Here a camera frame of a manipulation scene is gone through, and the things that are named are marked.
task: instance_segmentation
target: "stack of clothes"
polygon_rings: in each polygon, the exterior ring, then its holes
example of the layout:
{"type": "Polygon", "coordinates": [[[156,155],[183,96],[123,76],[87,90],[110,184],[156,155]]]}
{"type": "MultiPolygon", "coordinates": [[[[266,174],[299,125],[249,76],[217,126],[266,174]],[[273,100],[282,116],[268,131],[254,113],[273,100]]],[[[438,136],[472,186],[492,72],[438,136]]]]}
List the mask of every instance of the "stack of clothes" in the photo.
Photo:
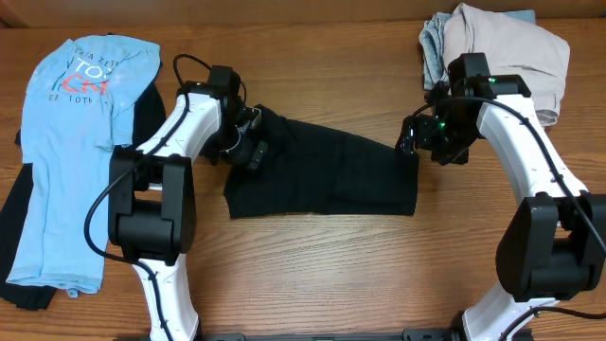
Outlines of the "stack of clothes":
{"type": "MultiPolygon", "coordinates": [[[[37,310],[56,289],[99,290],[104,259],[84,239],[84,217],[108,185],[114,149],[165,121],[159,68],[160,46],[118,35],[68,40],[36,67],[15,141],[24,166],[0,212],[0,297],[37,310]]],[[[101,249],[107,209],[105,200],[91,224],[101,249]]]]}
{"type": "Polygon", "coordinates": [[[461,53],[483,52],[492,75],[522,76],[543,126],[558,121],[570,47],[536,26],[533,10],[494,13],[461,4],[425,22],[419,41],[426,90],[448,81],[448,64],[461,53]]]}

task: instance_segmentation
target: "red letter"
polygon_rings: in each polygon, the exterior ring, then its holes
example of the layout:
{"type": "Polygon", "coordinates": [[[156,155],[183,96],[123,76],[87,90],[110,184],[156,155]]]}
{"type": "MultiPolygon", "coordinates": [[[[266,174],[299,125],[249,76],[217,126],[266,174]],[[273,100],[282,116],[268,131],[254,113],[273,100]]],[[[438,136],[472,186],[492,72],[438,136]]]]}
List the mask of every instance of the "red letter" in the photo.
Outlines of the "red letter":
{"type": "Polygon", "coordinates": [[[86,94],[86,87],[90,86],[93,88],[93,90],[98,92],[98,87],[96,85],[94,85],[93,83],[91,83],[89,80],[84,81],[84,84],[82,85],[82,92],[84,94],[86,94]]]}
{"type": "Polygon", "coordinates": [[[75,74],[75,75],[71,75],[67,78],[67,80],[63,81],[63,89],[65,89],[65,91],[67,92],[79,92],[78,89],[74,89],[73,87],[69,87],[67,84],[69,83],[69,81],[72,80],[72,78],[78,78],[78,79],[82,79],[82,76],[79,74],[75,74]]]}
{"type": "Polygon", "coordinates": [[[104,81],[101,83],[101,94],[105,95],[106,91],[107,91],[107,81],[104,81]]]}

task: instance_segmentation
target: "black folded garment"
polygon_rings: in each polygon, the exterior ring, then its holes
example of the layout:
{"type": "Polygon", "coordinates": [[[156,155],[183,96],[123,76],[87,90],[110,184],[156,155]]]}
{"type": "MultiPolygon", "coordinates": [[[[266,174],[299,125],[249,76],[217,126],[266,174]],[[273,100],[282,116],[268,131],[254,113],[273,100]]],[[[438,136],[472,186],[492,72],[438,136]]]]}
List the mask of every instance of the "black folded garment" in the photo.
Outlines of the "black folded garment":
{"type": "Polygon", "coordinates": [[[419,157],[261,110],[251,138],[269,144],[261,168],[233,168],[223,195],[232,219],[275,213],[412,215],[419,157]]]}

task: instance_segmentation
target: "wood grain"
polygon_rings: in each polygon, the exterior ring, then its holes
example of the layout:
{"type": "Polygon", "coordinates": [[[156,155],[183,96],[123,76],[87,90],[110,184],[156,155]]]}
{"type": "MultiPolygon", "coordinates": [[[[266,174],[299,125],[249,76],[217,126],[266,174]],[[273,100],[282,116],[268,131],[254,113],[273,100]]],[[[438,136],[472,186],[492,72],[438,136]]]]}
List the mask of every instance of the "wood grain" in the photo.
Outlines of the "wood grain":
{"type": "MultiPolygon", "coordinates": [[[[575,175],[606,192],[606,21],[542,20],[571,46],[560,123],[549,133],[575,175]]],[[[7,29],[0,31],[0,200],[19,169],[12,144],[27,81],[65,39],[107,31],[157,42],[157,86],[169,111],[170,61],[191,53],[230,65],[263,103],[288,118],[393,145],[401,120],[423,103],[422,22],[243,27],[7,29]]],[[[205,71],[182,63],[184,79],[205,71]]],[[[516,205],[496,154],[472,146],[465,166],[421,155],[414,217],[275,216],[231,221],[222,196],[229,167],[194,168],[198,230],[187,254],[190,292],[206,332],[397,332],[444,327],[496,281],[494,254],[516,205]]],[[[133,269],[107,262],[97,295],[58,292],[47,311],[0,302],[0,340],[105,340],[145,334],[150,322],[133,269]]],[[[604,310],[606,284],[564,307],[604,310]]],[[[545,314],[538,340],[605,339],[606,324],[545,314]]]]}
{"type": "MultiPolygon", "coordinates": [[[[0,0],[12,27],[310,24],[427,20],[460,0],[0,0]]],[[[603,0],[468,0],[483,10],[534,9],[538,18],[597,18],[603,0]]]]}

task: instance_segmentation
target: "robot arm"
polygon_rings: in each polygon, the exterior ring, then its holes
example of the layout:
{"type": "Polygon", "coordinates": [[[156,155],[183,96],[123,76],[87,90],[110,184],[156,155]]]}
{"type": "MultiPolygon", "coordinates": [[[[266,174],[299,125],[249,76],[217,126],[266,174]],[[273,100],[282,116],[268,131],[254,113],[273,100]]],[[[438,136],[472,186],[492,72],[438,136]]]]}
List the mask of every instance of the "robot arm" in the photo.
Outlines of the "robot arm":
{"type": "Polygon", "coordinates": [[[248,132],[260,123],[260,113],[245,107],[238,96],[240,86],[240,77],[231,68],[213,66],[206,83],[184,84],[172,114],[150,140],[135,152],[118,151],[112,158],[110,182],[178,125],[149,162],[119,182],[109,195],[110,241],[121,246],[125,259],[140,261],[155,273],[159,296],[148,273],[134,267],[148,303],[152,341],[168,340],[156,308],[158,297],[172,340],[190,341],[199,331],[199,318],[189,296],[185,255],[193,244],[197,222],[192,164],[203,154],[213,165],[222,157],[254,171],[263,155],[259,151],[266,145],[259,143],[253,150],[248,139],[248,132]],[[147,189],[161,190],[162,201],[134,197],[136,190],[147,189]]]}
{"type": "MultiPolygon", "coordinates": [[[[587,191],[581,181],[561,161],[537,119],[532,99],[522,95],[501,95],[496,101],[506,104],[528,118],[549,150],[566,186],[575,196],[587,191]]],[[[496,150],[518,205],[524,198],[534,197],[540,192],[554,198],[565,197],[561,187],[553,181],[553,174],[545,162],[537,141],[516,117],[512,117],[510,113],[499,107],[484,104],[477,119],[477,129],[496,150]]]]}
{"type": "MultiPolygon", "coordinates": [[[[427,97],[434,114],[404,120],[396,150],[426,149],[442,165],[467,163],[469,147],[477,138],[486,138],[496,150],[519,207],[497,249],[499,281],[455,321],[454,331],[466,341],[516,339],[514,334],[532,315],[504,335],[519,317],[533,307],[553,306],[593,290],[604,264],[602,251],[520,118],[538,133],[564,184],[602,237],[606,236],[606,198],[590,195],[564,165],[541,128],[530,92],[519,76],[491,76],[483,54],[461,55],[449,65],[449,74],[450,89],[441,83],[427,97]],[[478,99],[505,104],[520,117],[478,99]],[[570,232],[568,238],[555,237],[559,227],[570,232]]],[[[532,339],[530,334],[525,337],[520,335],[520,339],[532,339]]]]}

